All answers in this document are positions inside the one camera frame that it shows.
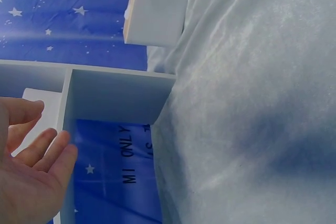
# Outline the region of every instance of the finger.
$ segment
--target finger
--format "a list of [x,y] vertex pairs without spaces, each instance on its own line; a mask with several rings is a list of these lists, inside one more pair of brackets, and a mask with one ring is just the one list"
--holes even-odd
[[17,154],[16,157],[14,157],[14,160],[33,167],[43,158],[49,145],[56,136],[57,131],[55,129],[50,128],[43,131],[27,148]]
[[66,131],[62,131],[56,136],[55,141],[47,151],[46,155],[34,165],[34,169],[48,172],[59,155],[70,141],[70,135]]
[[67,145],[48,172],[57,181],[63,193],[65,193],[74,171],[77,155],[77,148],[73,144]]
[[6,150],[9,154],[15,151],[21,145],[22,141],[32,130],[32,128],[34,128],[38,120],[40,120],[41,116],[42,115],[40,114],[35,120],[32,120],[29,123],[11,125],[8,128],[8,140]]
[[0,165],[3,155],[6,153],[6,144],[8,138],[8,112],[5,106],[0,103]]
[[9,125],[28,123],[36,119],[44,109],[43,101],[31,102],[21,98],[1,97],[0,103],[7,110]]

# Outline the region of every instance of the white wooden panel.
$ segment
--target white wooden panel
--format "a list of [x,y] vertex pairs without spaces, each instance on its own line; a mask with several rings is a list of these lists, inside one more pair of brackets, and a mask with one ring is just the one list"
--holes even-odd
[[65,68],[0,61],[0,96],[21,98],[26,88],[62,92]]
[[153,124],[174,84],[172,78],[73,70],[76,118]]
[[[58,122],[58,127],[62,127],[70,133],[71,136],[74,135],[74,127],[76,118],[73,116],[73,99],[72,92],[70,90],[70,85],[72,82],[72,69],[67,72],[63,87],[63,100],[61,101],[61,111],[63,113],[63,120]],[[74,181],[73,175],[69,182],[67,192],[63,201],[63,205],[60,213],[54,218],[54,224],[75,224],[75,200],[74,200]]]
[[188,0],[129,0],[125,14],[127,44],[174,46],[184,25]]

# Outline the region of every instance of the white board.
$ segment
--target white board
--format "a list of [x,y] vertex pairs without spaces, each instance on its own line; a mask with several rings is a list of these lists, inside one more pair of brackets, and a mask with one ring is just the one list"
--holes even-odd
[[127,44],[172,47],[179,40],[188,0],[129,0],[125,13]]

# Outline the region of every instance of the blue fabric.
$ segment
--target blue fabric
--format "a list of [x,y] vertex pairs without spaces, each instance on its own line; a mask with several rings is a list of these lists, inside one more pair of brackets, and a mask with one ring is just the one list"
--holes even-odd
[[[127,4],[128,0],[0,0],[0,59],[146,70],[145,47],[123,42]],[[87,10],[84,15],[75,10],[81,6]],[[13,8],[19,12],[9,13]]]
[[161,223],[149,125],[77,121],[76,223]]

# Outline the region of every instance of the fingertip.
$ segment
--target fingertip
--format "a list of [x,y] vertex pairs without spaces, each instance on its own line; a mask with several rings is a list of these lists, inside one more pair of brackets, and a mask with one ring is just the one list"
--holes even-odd
[[57,131],[54,128],[48,128],[45,130],[50,136],[53,136],[54,138],[57,136]]
[[67,146],[67,149],[68,149],[68,152],[70,152],[72,155],[74,155],[77,159],[77,156],[78,156],[78,148],[76,145],[74,144],[69,144]]
[[45,104],[44,104],[44,101],[42,100],[38,100],[38,101],[35,101],[34,102],[37,106],[40,107],[40,109],[43,111],[44,110],[44,107],[45,107]]
[[40,115],[37,116],[36,120],[37,120],[37,121],[40,120],[41,117],[42,117],[42,113],[41,113]]
[[59,134],[62,134],[66,137],[69,137],[70,138],[70,133],[68,131],[61,131]]

